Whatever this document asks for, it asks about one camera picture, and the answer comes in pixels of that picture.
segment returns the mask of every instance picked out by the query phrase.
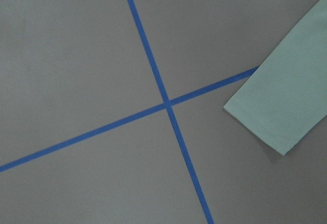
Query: sleeve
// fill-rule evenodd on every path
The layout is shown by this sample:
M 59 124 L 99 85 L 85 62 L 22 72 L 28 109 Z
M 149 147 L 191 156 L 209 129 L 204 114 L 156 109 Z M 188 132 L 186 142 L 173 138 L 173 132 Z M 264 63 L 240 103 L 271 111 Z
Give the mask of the sleeve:
M 224 109 L 282 155 L 327 115 L 327 0 L 296 24 Z

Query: blue tape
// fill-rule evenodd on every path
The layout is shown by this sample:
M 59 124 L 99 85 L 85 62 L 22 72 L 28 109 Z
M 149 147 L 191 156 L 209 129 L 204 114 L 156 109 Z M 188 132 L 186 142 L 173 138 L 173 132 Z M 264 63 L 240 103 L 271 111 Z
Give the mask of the blue tape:
M 50 146 L 50 147 L 48 147 L 46 149 L 43 149 L 41 151 L 37 151 L 37 152 L 32 153 L 32 154 L 30 154 L 28 156 L 25 156 L 25 157 L 23 157 L 21 159 L 17 159 L 15 161 L 10 162 L 10 163 L 4 164 L 4 165 L 0 166 L 0 172 L 3 172 L 5 170 L 11 169 L 11 168 L 14 168 L 14 167 L 19 166 L 21 164 L 27 163 L 27 162 L 29 162 L 31 160 L 40 158 L 40 157 L 42 157 L 44 155 L 47 155 L 49 153 L 58 151 L 58 150 L 60 150 L 62 148 L 65 148 L 67 146 L 74 145 L 76 143 L 79 143 L 81 141 L 89 139 L 89 138 L 91 138 L 93 136 L 96 136 L 96 135 L 99 135 L 101 133 L 112 130 L 114 128 L 120 127 L 122 125 L 130 123 L 130 122 L 132 122 L 134 120 L 143 118 L 143 117 L 148 116 L 150 114 L 156 113 L 157 111 L 160 111 L 160 110 L 163 110 L 163 109 L 165 109 L 164 104 L 156 105 L 156 106 L 151 107 L 149 109 L 140 111 L 139 113 L 135 113 L 133 115 L 130 115 L 128 117 L 125 117 L 123 119 L 115 121 L 113 123 L 109 123 L 107 125 L 104 125 L 104 126 L 102 126 L 100 128 L 96 128 L 94 130 L 91 130 L 91 131 L 86 132 L 86 133 L 84 133 L 82 135 L 76 136 L 76 137 L 74 137 L 72 139 L 69 139 L 67 141 L 58 143 L 56 145 Z
M 213 83 L 213 84 L 208 85 L 206 87 L 200 88 L 200 89 L 195 90 L 193 92 L 190 92 L 188 94 L 177 97 L 177 98 L 171 100 L 171 105 L 179 104 L 179 103 L 184 102 L 186 100 L 195 98 L 197 96 L 206 94 L 206 93 L 208 93 L 210 91 L 213 91 L 215 89 L 218 89 L 220 87 L 226 86 L 226 85 L 231 84 L 231 83 L 236 82 L 236 81 L 239 81 L 239 80 L 241 80 L 243 78 L 249 77 L 257 70 L 257 68 L 258 67 L 252 68 L 252 69 L 247 70 L 245 72 L 239 73 L 239 74 L 237 74 L 235 76 L 226 78 L 226 79 L 221 80 L 219 82 Z M 156 113 L 157 111 L 163 110 L 165 108 L 166 107 L 165 107 L 164 104 L 160 104 L 160 105 L 151 107 L 149 109 L 143 110 L 143 111 L 141 111 L 139 113 L 130 115 L 130 116 L 126 117 L 126 118 L 115 121 L 113 123 L 107 124 L 107 125 L 102 126 L 100 128 L 97 128 L 97 129 L 94 129 L 92 131 L 86 132 L 86 133 L 84 133 L 84 134 L 82 134 L 80 136 L 74 137 L 72 139 L 61 142 L 61 143 L 56 144 L 54 146 L 51 146 L 51 147 L 48 147 L 48 148 L 43 149 L 41 151 L 35 152 L 35 153 L 30 154 L 28 156 L 25 156 L 25 157 L 23 157 L 21 159 L 17 159 L 15 161 L 10 162 L 10 163 L 4 164 L 4 165 L 0 166 L 0 172 L 6 171 L 6 170 L 11 169 L 11 168 L 14 168 L 14 167 L 19 166 L 21 164 L 27 163 L 27 162 L 29 162 L 31 160 L 40 158 L 41 156 L 44 156 L 44 155 L 47 155 L 49 153 L 55 152 L 55 151 L 60 150 L 60 149 L 62 149 L 64 147 L 74 145 L 74 144 L 76 144 L 78 142 L 84 141 L 84 140 L 86 140 L 88 138 L 99 135 L 99 134 L 101 134 L 103 132 L 106 132 L 106 131 L 109 131 L 111 129 L 117 128 L 117 127 L 122 126 L 122 125 L 124 125 L 126 123 L 129 123 L 129 122 L 135 121 L 137 119 L 143 118 L 145 116 L 151 115 L 151 114 Z
M 172 104 L 171 104 L 171 102 L 170 102 L 170 100 L 168 98 L 167 91 L 166 91 L 165 86 L 164 86 L 164 82 L 162 81 L 162 78 L 161 78 L 160 73 L 159 73 L 159 69 L 158 69 L 157 64 L 156 64 L 156 62 L 154 60 L 153 53 L 152 53 L 152 50 L 150 48 L 147 36 L 145 34 L 145 31 L 144 31 L 144 28 L 142 26 L 141 19 L 139 18 L 139 15 L 138 15 L 134 0 L 127 0 L 127 2 L 128 2 L 129 7 L 130 7 L 131 13 L 133 15 L 135 25 L 137 27 L 139 36 L 140 36 L 141 41 L 143 43 L 146 55 L 148 57 L 149 64 L 151 66 L 154 78 L 155 78 L 155 80 L 157 82 L 157 86 L 159 88 L 163 103 L 164 103 L 164 105 L 166 107 L 170 122 L 172 124 L 173 129 L 174 129 L 178 145 L 179 145 L 180 150 L 182 152 L 182 155 L 183 155 L 184 161 L 186 163 L 186 166 L 188 168 L 192 183 L 194 185 L 195 191 L 196 191 L 196 193 L 198 195 L 200 204 L 202 206 L 202 210 L 204 212 L 205 218 L 206 218 L 208 224 L 213 224 L 214 220 L 212 218 L 212 215 L 211 215 L 210 209 L 208 207 L 208 204 L 207 204 L 207 202 L 205 200 L 202 188 L 200 186 L 198 177 L 196 175 L 196 172 L 195 172 L 194 166 L 192 164 L 191 157 L 189 155 L 188 149 L 187 149 L 186 144 L 184 142 L 182 133 L 181 133 L 181 131 L 179 129 L 179 126 L 178 126 L 178 123 L 177 123 L 177 120 L 176 120 L 176 117 L 175 117 L 175 114 L 174 114 L 174 111 L 173 111 L 173 108 L 172 108 Z
M 215 89 L 218 89 L 220 87 L 229 85 L 229 84 L 231 84 L 233 82 L 240 81 L 241 79 L 244 79 L 244 78 L 247 78 L 247 77 L 251 76 L 258 68 L 259 68 L 259 66 L 255 67 L 255 68 L 252 68 L 252 69 L 249 69 L 247 71 L 244 71 L 242 73 L 239 73 L 237 75 L 234 75 L 232 77 L 228 77 L 228 78 L 226 78 L 224 80 L 215 82 L 213 84 L 210 84 L 210 85 L 208 85 L 206 87 L 203 87 L 203 88 L 200 88 L 200 89 L 195 90 L 193 92 L 190 92 L 188 94 L 179 96 L 179 97 L 171 100 L 171 104 L 172 105 L 177 105 L 177 104 L 179 104 L 181 102 L 184 102 L 184 101 L 189 100 L 189 99 L 193 99 L 193 98 L 195 98 L 197 96 L 203 95 L 205 93 L 208 93 L 208 92 L 213 91 Z

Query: light green sleeve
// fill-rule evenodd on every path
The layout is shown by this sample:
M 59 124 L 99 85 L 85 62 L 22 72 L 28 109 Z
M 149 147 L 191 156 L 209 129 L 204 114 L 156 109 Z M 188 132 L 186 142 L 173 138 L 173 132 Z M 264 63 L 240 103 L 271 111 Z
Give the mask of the light green sleeve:
M 224 106 L 285 155 L 327 115 L 327 0 L 320 0 Z

